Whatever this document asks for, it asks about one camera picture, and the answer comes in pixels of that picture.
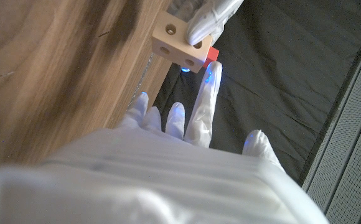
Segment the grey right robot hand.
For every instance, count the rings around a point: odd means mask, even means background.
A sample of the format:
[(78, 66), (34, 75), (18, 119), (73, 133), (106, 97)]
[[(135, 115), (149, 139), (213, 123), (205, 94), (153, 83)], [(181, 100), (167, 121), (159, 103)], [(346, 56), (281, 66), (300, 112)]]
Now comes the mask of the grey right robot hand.
[(326, 223), (260, 130), (241, 154), (210, 148), (222, 64), (206, 69), (192, 116), (167, 123), (142, 93), (114, 129), (32, 167), (0, 167), (0, 223)]

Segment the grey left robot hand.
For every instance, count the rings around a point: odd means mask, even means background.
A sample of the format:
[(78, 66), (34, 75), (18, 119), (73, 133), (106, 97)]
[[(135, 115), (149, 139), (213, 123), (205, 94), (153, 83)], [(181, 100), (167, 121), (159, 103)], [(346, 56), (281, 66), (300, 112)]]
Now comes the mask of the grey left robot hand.
[(242, 3), (243, 0), (172, 0), (166, 11), (187, 23), (185, 39), (190, 45), (208, 35), (213, 45)]

